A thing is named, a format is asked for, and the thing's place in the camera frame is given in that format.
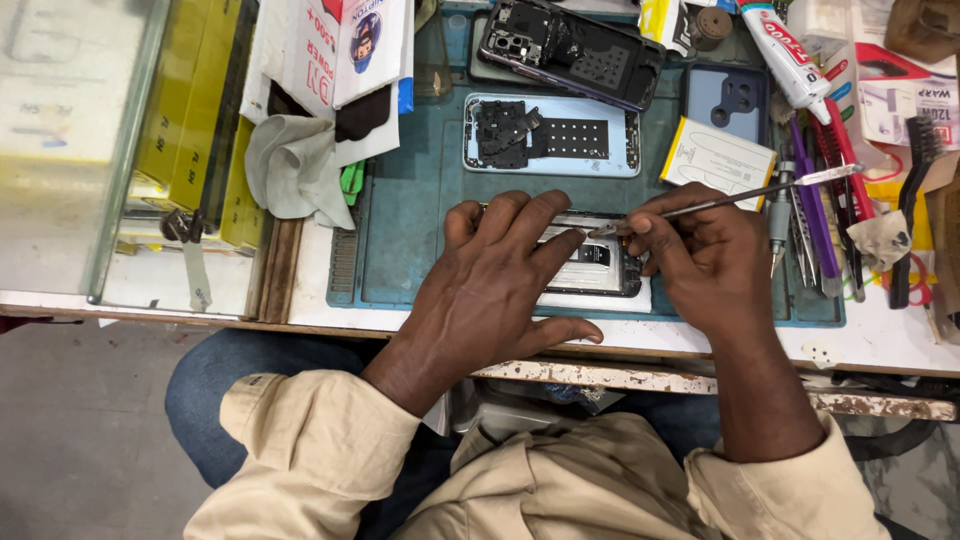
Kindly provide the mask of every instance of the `red brush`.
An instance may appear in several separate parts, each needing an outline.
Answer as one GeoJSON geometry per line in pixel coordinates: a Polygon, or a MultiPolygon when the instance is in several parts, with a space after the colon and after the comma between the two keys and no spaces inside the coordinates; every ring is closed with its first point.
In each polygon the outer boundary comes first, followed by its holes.
{"type": "MultiPolygon", "coordinates": [[[[847,135],[847,128],[843,125],[843,118],[840,116],[840,110],[837,109],[836,102],[826,98],[824,103],[827,105],[827,111],[830,114],[829,125],[821,124],[813,114],[809,114],[807,118],[810,125],[813,126],[813,131],[817,133],[817,146],[820,147],[820,153],[827,160],[827,166],[832,168],[856,162],[856,154],[853,153],[850,137],[847,135]]],[[[856,220],[859,222],[874,217],[874,207],[870,204],[870,198],[867,197],[863,175],[854,173],[848,178],[853,188],[853,208],[856,210],[856,220]]]]}

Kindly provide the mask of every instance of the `right hand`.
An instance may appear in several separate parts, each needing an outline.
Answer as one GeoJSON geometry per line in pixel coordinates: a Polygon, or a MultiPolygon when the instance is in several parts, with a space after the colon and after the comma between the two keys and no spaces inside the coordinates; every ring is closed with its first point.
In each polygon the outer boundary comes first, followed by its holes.
{"type": "Polygon", "coordinates": [[[630,229],[619,233],[633,235],[630,255],[650,251],[643,275],[659,269],[677,312],[714,345],[774,329],[766,219],[735,205],[689,213],[673,225],[659,214],[723,196],[699,183],[671,189],[631,210],[630,229]]]}

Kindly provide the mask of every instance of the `fingernail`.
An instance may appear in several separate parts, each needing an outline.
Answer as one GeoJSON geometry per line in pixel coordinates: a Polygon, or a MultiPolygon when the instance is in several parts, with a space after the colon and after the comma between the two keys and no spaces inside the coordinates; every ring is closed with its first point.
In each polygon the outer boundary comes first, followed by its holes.
{"type": "Polygon", "coordinates": [[[636,223],[634,224],[634,231],[637,231],[638,233],[648,233],[651,229],[653,229],[653,227],[654,224],[651,223],[649,219],[641,217],[640,219],[636,220],[636,223]]]}

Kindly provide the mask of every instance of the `metal pick tool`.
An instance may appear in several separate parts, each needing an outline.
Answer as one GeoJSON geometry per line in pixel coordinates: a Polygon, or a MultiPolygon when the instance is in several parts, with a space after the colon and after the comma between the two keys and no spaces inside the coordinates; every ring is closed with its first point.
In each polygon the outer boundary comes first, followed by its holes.
{"type": "MultiPolygon", "coordinates": [[[[743,193],[737,193],[736,195],[730,195],[728,197],[721,197],[713,201],[707,201],[705,203],[700,203],[699,205],[686,207],[685,209],[671,210],[671,211],[662,213],[660,217],[662,217],[663,219],[672,219],[672,218],[680,217],[682,215],[686,215],[695,211],[713,209],[723,205],[729,205],[732,203],[745,201],[747,199],[753,199],[754,197],[759,197],[760,195],[766,195],[768,193],[774,193],[774,192],[780,191],[781,189],[786,189],[788,187],[791,187],[793,185],[815,185],[823,182],[828,182],[831,180],[836,180],[838,178],[850,176],[853,173],[863,172],[863,170],[864,170],[863,163],[858,161],[856,163],[851,163],[849,165],[834,167],[832,169],[827,169],[825,171],[820,171],[818,173],[801,176],[797,180],[794,180],[791,182],[767,185],[766,187],[753,189],[751,191],[746,191],[743,193]]],[[[587,233],[587,238],[596,238],[597,236],[616,233],[617,229],[623,226],[625,226],[625,223],[621,223],[620,221],[617,221],[616,223],[611,223],[606,227],[601,227],[600,229],[595,229],[593,231],[590,231],[589,233],[587,233]]]]}

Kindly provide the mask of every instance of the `t-7000 glue tube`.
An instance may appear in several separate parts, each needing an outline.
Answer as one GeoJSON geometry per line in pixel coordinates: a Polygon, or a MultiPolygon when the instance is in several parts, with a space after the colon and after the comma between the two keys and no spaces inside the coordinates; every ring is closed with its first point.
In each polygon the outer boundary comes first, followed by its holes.
{"type": "Polygon", "coordinates": [[[804,47],[786,29],[774,7],[763,2],[737,0],[743,20],[754,36],[774,78],[794,109],[807,109],[820,123],[828,125],[830,115],[824,98],[830,93],[830,82],[824,79],[806,54],[804,47]]]}

